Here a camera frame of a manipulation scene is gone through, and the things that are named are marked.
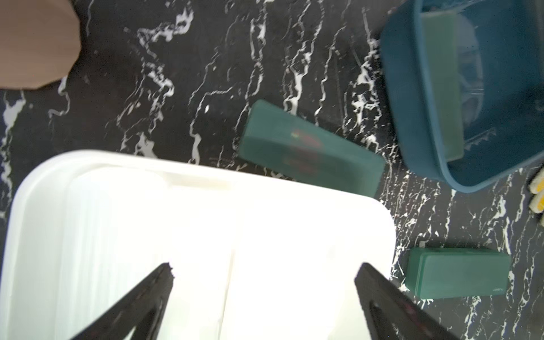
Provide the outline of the dark green pencil case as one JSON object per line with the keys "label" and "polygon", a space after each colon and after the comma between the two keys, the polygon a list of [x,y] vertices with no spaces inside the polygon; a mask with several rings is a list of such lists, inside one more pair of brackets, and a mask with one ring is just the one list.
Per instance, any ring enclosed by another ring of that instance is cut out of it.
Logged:
{"label": "dark green pencil case", "polygon": [[375,196],[385,169],[380,155],[264,100],[246,123],[240,158],[305,184]]}

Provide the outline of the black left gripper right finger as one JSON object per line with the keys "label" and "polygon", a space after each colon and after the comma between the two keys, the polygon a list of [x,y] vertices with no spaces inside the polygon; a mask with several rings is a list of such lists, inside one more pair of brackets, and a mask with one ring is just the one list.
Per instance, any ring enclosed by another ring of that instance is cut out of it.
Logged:
{"label": "black left gripper right finger", "polygon": [[354,280],[372,339],[456,339],[418,308],[371,264],[364,263]]}

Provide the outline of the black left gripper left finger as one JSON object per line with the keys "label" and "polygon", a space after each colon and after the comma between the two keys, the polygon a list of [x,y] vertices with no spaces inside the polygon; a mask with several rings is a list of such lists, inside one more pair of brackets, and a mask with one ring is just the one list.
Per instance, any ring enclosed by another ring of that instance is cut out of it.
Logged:
{"label": "black left gripper left finger", "polygon": [[75,339],[157,339],[173,288],[169,263],[162,263]]}

